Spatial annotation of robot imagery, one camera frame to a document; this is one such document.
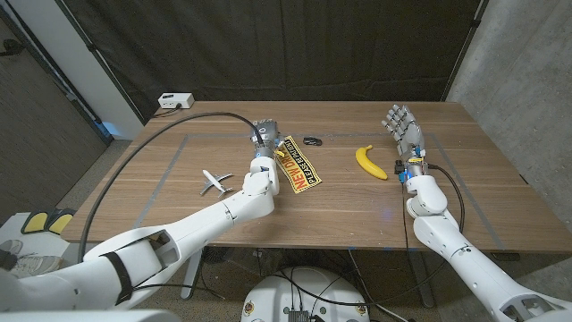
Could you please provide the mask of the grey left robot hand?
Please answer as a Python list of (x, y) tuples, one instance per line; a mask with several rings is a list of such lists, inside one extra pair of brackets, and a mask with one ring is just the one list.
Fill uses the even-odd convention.
[(273, 158), (274, 151), (279, 143), (282, 141), (282, 135), (278, 130), (278, 124), (273, 119), (263, 119), (254, 121), (253, 125), (256, 127), (262, 142), (258, 141), (257, 134), (251, 132), (251, 140), (254, 143), (254, 158), (270, 157)]

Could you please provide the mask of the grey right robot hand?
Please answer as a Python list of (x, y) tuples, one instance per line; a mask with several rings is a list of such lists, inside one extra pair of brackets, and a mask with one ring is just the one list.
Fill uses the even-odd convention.
[(425, 137), (408, 106), (394, 105), (382, 120), (382, 126), (397, 142), (403, 162), (425, 156)]

